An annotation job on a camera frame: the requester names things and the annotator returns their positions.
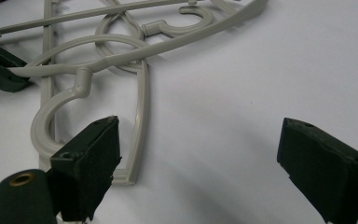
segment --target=black plastic part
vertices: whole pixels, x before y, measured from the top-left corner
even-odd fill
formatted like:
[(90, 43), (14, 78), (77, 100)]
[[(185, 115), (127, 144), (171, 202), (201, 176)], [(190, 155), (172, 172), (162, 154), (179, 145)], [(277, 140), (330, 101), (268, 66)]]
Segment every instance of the black plastic part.
[(18, 77), (6, 67), (23, 67), (26, 62), (0, 48), (0, 90), (16, 92), (28, 85), (28, 77)]
[(284, 119), (278, 162), (324, 218), (358, 219), (358, 151), (303, 121)]
[(50, 188), (64, 221), (93, 219), (120, 160), (117, 117), (91, 123), (50, 158)]
[(22, 171), (0, 183), (0, 224), (8, 223), (57, 223), (43, 171)]

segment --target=gray plastic object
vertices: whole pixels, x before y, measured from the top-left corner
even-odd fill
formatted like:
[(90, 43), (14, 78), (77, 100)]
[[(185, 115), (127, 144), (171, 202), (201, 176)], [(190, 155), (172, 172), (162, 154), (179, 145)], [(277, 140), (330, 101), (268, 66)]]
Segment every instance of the gray plastic object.
[[(49, 4), (56, 1), (46, 0)], [(49, 158), (53, 153), (62, 147), (54, 139), (54, 133), (49, 129), (55, 112), (66, 103), (87, 97), (90, 94), (90, 87), (93, 74), (111, 66), (136, 73), (138, 78), (138, 102), (135, 118), (135, 127), (131, 139), (131, 152), (125, 169), (116, 169), (114, 172), (114, 184), (130, 185), (136, 181), (138, 168), (142, 155), (143, 141), (145, 138), (145, 127), (148, 111), (148, 67), (146, 58), (154, 56), (172, 49), (180, 48), (184, 45), (200, 40), (206, 36), (214, 35), (238, 23), (250, 20), (258, 16), (265, 8), (268, 0), (253, 0), (241, 9), (237, 10), (232, 5), (223, 0), (211, 0), (211, 2), (221, 10), (227, 17), (221, 21), (214, 22), (213, 14), (206, 7), (195, 6), (197, 1), (191, 0), (156, 0), (143, 1), (121, 5), (118, 0), (107, 0), (111, 7), (86, 10), (56, 17), (46, 16), (43, 20), (29, 21), (17, 25), (0, 28), (0, 35), (30, 29), (38, 26), (47, 26), (63, 21), (79, 20), (87, 17), (106, 14), (105, 18), (98, 26), (95, 35), (84, 36), (66, 42), (52, 48), (52, 32), (46, 32), (44, 53), (28, 63), (23, 68), (8, 68), (20, 77), (42, 77), (42, 106), (37, 112), (32, 127), (31, 138), (34, 147), (39, 152), (41, 159)], [(174, 27), (166, 21), (154, 21), (140, 26), (129, 14), (129, 10), (158, 7), (171, 4), (188, 3), (190, 6), (181, 7), (179, 11), (183, 14), (196, 14), (202, 17), (197, 24), (186, 27)], [(108, 25), (117, 19), (122, 19), (130, 28), (131, 35), (110, 35), (105, 34)], [(150, 35), (163, 33), (172, 39), (148, 45), (144, 38)], [(135, 49), (114, 54), (105, 42), (114, 41), (132, 45)], [(97, 51), (102, 56), (94, 62), (80, 64), (45, 64), (52, 62), (55, 55), (67, 49), (75, 48), (79, 45), (95, 42)], [(75, 84), (72, 88), (59, 92), (53, 96), (52, 79), (49, 77), (61, 74), (73, 74), (76, 76)]]

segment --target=white surface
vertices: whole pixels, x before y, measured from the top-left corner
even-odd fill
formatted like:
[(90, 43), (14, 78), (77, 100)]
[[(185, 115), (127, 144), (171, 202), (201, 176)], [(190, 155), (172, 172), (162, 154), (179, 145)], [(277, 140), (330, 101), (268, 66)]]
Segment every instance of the white surface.
[[(103, 4), (62, 5), (68, 13)], [(0, 4), (0, 27), (40, 19), (42, 6)], [(132, 15), (141, 24), (198, 21), (174, 13), (176, 8)], [(101, 18), (60, 24), (60, 43), (93, 34)], [(41, 36), (41, 28), (5, 35), (0, 46), (29, 62), (42, 51)], [(87, 45), (58, 60), (96, 57)], [(138, 182), (111, 188), (93, 223), (323, 223), (276, 154), (284, 117), (312, 123), (358, 149), (358, 1), (270, 0), (255, 20), (148, 61), (150, 120)], [(0, 91), (0, 181), (37, 167), (29, 130), (39, 81), (15, 94)], [(106, 71), (93, 81), (88, 99), (57, 115), (58, 135), (67, 141), (93, 120), (119, 115), (126, 155), (136, 77)], [(72, 83), (73, 77), (61, 76), (58, 85)]]

